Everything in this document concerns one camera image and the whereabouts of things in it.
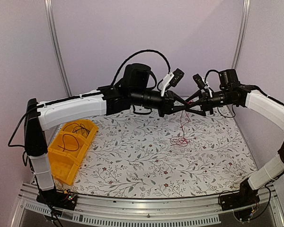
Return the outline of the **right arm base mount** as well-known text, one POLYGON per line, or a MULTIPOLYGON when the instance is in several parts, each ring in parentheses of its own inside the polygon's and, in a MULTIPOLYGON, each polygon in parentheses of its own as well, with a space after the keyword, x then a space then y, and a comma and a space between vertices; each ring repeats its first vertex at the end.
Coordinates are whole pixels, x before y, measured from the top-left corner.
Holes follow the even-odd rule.
POLYGON ((241 197, 239 192, 222 191, 218 196, 218 204, 223 211, 233 210, 233 215, 240 222, 249 222, 258 210, 260 198, 256 193, 241 197))

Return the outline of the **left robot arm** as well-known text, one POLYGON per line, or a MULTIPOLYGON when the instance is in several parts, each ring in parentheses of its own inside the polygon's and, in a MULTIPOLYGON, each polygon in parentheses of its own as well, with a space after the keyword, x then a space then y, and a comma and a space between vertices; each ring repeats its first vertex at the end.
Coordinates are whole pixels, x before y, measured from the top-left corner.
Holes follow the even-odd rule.
POLYGON ((58 99, 50 102, 37 102, 30 99, 21 121, 24 123, 23 148, 28 154, 37 185, 42 197, 50 204, 57 205, 61 195, 56 191, 52 171, 47 156, 44 131, 62 123, 86 118, 120 113, 132 106, 157 109, 159 116, 184 110, 188 104, 184 99, 169 90, 183 78, 180 69, 168 73, 160 91, 148 87, 149 66, 139 63, 126 66, 124 76, 115 84, 102 86, 89 93, 58 99))

